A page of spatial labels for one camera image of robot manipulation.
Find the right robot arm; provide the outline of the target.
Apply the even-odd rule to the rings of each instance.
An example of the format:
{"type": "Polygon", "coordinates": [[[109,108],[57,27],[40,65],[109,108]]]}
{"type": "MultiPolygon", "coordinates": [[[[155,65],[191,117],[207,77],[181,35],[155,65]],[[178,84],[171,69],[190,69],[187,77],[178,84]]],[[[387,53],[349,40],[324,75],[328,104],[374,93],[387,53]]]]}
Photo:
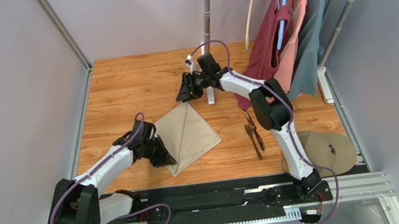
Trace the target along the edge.
{"type": "Polygon", "coordinates": [[[189,55],[185,64],[190,71],[182,75],[177,102],[200,98],[208,87],[248,98],[258,123],[270,131],[279,144],[297,194],[307,196],[317,188],[321,176],[300,143],[293,122],[292,105],[276,79],[256,80],[229,67],[221,68],[210,53],[197,60],[189,55]]]}

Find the beige cloth napkin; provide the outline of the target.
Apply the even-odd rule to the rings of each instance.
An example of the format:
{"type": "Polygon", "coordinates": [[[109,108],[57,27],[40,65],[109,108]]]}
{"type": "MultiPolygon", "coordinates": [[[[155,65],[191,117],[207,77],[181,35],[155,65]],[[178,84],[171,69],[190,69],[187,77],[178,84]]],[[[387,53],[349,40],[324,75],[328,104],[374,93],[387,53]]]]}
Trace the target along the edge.
{"type": "Polygon", "coordinates": [[[189,104],[183,102],[155,122],[170,155],[177,161],[168,166],[173,177],[178,176],[194,162],[222,142],[210,124],[189,104]]]}

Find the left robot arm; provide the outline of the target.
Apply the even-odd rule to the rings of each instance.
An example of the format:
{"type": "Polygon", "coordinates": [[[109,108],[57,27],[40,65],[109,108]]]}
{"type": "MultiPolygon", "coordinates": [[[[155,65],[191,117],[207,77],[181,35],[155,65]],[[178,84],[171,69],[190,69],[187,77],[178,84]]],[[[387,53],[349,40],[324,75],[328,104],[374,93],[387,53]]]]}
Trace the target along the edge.
{"type": "Polygon", "coordinates": [[[74,180],[61,179],[53,193],[48,224],[108,224],[133,217],[136,195],[104,190],[136,161],[147,159],[155,168],[176,164],[151,122],[136,120],[133,129],[115,140],[107,154],[74,180]]]}

